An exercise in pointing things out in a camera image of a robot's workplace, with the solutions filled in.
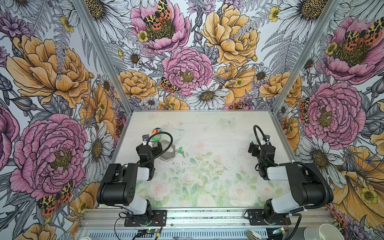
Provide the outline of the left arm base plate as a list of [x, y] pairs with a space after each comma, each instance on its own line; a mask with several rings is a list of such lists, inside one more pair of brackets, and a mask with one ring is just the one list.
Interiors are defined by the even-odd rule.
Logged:
[[133, 215], [125, 219], [125, 227], [164, 227], [167, 222], [168, 211], [152, 210], [144, 215]]

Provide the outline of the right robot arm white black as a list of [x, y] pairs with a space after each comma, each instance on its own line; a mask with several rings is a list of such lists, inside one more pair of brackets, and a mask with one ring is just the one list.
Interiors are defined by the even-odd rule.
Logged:
[[256, 157], [255, 170], [266, 181], [285, 181], [289, 191], [280, 197], [268, 199], [263, 210], [248, 210], [250, 223], [264, 221], [266, 225], [289, 223], [289, 215], [322, 208], [334, 199], [330, 184], [315, 164], [274, 162], [276, 148], [270, 144], [250, 143], [248, 152]]

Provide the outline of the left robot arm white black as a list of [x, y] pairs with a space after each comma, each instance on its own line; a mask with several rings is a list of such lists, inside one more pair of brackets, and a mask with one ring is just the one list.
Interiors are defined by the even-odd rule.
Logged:
[[138, 163], [110, 164], [97, 192], [100, 205], [119, 207], [133, 216], [150, 216], [151, 204], [136, 193], [137, 182], [153, 179], [154, 159], [162, 152], [160, 143], [141, 144], [136, 148]]

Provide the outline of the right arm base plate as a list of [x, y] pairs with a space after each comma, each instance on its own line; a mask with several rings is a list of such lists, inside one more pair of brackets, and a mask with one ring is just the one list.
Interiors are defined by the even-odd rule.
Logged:
[[291, 219], [288, 215], [267, 213], [262, 209], [248, 209], [243, 218], [249, 221], [251, 226], [289, 226]]

